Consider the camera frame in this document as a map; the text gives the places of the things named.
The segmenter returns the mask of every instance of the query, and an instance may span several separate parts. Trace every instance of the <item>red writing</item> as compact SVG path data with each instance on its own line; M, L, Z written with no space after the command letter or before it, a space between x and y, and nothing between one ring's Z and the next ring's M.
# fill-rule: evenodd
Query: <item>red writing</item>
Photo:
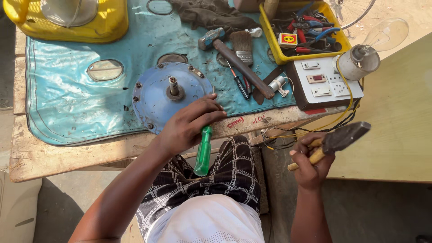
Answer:
M253 121L252 123L253 124L258 123L258 122L262 121L264 119L264 117L266 117L266 116L262 115L262 116L255 117L255 121Z
M233 121L231 123L228 123L227 127L232 128L235 125L243 123L243 122L244 122L243 117L240 117L239 119L237 119L237 120L235 120L235 121Z

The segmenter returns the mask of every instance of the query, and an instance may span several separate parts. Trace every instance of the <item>bristles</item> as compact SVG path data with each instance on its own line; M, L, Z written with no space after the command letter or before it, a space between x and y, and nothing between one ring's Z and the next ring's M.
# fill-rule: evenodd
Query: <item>bristles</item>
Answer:
M249 32L238 31L229 36L234 51L252 51L252 36Z

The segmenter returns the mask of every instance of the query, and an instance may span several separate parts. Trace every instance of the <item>ground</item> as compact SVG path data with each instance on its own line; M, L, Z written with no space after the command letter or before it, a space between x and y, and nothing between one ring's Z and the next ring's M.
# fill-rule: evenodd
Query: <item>ground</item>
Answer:
M389 17L405 19L410 32L402 45L381 52L381 58L432 31L432 2L377 0L366 17L349 29L350 35L355 37L350 39L351 44L360 44L374 24ZM0 26L5 30L0 40L0 169L4 169L9 162L13 125L12 111L5 106L13 105L14 26L4 16L0 16ZM270 229L273 232L270 242L289 239L295 210L295 181L292 173L274 166L290 161L288 151L263 150L271 212L261 218L266 242ZM84 212L118 173L75 171L44 178L34 242L67 242ZM431 185L327 180L323 198L334 242L414 242L418 234L432 234ZM121 241L143 242L135 218Z

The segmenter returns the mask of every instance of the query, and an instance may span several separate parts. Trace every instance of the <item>black and white checkered pants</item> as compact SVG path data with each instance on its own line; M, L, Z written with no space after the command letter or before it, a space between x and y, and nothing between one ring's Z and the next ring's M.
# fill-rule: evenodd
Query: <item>black and white checkered pants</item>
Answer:
M244 136L229 137L222 144L206 177L195 175L180 155L168 161L137 209L143 238L152 223L168 210L192 197L211 194L227 195L259 213L261 189L251 147Z

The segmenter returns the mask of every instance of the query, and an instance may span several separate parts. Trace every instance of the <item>hand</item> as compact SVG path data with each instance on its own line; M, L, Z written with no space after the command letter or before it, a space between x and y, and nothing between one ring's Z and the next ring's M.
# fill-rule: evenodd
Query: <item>hand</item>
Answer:
M326 134L326 132L310 132L294 145L294 150L289 152L292 160L299 166L295 171L295 180L299 184L299 189L319 190L330 170L335 159L334 154L326 155L315 165L312 165L308 159L318 149L317 147L310 149L308 145L315 139L324 138Z
M204 126L226 118L216 97L217 94L206 95L175 113L156 137L158 146L174 156L197 145Z

